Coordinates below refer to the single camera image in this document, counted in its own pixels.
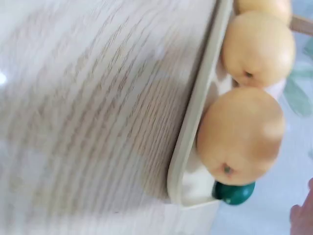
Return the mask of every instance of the tray rim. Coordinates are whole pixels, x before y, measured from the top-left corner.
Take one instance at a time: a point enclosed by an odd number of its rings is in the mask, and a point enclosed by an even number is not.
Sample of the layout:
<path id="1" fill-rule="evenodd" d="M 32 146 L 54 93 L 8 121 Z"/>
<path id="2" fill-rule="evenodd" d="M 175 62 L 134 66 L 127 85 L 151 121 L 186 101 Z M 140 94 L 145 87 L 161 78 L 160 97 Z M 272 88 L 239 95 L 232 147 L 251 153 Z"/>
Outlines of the tray rim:
<path id="1" fill-rule="evenodd" d="M 232 12 L 233 1 L 217 1 L 216 4 L 218 6 L 216 16 L 213 19 L 211 34 L 206 42 L 200 69 L 195 80 L 167 175 L 167 190 L 171 202 L 185 208 L 204 206 L 218 201 L 212 198 L 212 200 L 205 203 L 185 206 L 181 198 L 184 169 L 190 156 L 209 86 L 219 59 L 224 35 Z"/>

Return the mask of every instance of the pear stem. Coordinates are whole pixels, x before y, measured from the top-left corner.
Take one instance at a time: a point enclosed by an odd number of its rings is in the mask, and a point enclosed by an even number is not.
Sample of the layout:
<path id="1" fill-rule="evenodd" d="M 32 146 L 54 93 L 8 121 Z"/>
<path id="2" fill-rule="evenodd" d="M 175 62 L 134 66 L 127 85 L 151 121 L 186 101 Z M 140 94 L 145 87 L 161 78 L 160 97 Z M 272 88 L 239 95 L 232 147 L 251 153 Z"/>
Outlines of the pear stem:
<path id="1" fill-rule="evenodd" d="M 246 76 L 249 77 L 249 78 L 253 77 L 253 75 L 251 73 L 249 73 L 249 72 L 246 72 Z"/>
<path id="2" fill-rule="evenodd" d="M 228 165 L 224 165 L 224 173 L 226 174 L 226 175 L 230 175 L 230 174 L 232 174 L 233 173 L 233 169 L 232 168 L 230 168 Z"/>

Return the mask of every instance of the wood grain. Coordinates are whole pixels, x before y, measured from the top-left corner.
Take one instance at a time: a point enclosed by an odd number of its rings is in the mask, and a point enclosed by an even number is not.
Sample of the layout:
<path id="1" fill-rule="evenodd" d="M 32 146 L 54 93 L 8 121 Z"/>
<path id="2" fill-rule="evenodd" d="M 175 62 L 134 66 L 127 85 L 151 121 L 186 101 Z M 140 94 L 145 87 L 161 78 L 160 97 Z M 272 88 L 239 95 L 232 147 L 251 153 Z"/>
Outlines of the wood grain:
<path id="1" fill-rule="evenodd" d="M 0 2 L 0 234 L 208 234 L 165 182 L 214 6 Z"/>

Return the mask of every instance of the finger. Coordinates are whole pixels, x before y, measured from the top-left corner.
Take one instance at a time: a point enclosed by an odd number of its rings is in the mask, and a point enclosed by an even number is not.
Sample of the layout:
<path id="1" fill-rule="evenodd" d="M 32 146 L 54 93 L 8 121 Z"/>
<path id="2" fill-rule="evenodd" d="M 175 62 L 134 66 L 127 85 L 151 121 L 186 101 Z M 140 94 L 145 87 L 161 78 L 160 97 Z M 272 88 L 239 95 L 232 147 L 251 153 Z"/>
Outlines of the finger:
<path id="1" fill-rule="evenodd" d="M 293 223 L 295 221 L 295 219 L 298 217 L 298 215 L 300 214 L 301 211 L 301 207 L 299 205 L 294 205 L 291 209 L 290 209 L 290 222 Z"/>
<path id="2" fill-rule="evenodd" d="M 302 205 L 300 214 L 313 216 L 313 190 L 309 191 L 308 196 Z"/>
<path id="3" fill-rule="evenodd" d="M 310 181 L 309 181 L 309 188 L 310 188 L 310 189 L 313 189 L 313 178 L 310 179 Z"/>

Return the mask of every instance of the hand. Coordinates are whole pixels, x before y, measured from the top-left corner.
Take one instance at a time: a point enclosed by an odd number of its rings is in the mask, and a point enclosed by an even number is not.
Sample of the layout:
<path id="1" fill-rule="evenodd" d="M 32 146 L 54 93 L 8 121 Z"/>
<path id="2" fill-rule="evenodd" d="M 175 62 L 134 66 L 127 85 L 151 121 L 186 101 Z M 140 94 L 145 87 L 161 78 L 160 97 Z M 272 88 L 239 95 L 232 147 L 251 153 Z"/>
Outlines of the hand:
<path id="1" fill-rule="evenodd" d="M 295 205 L 290 210 L 291 235 L 313 235 L 313 178 L 309 187 L 303 206 Z"/>

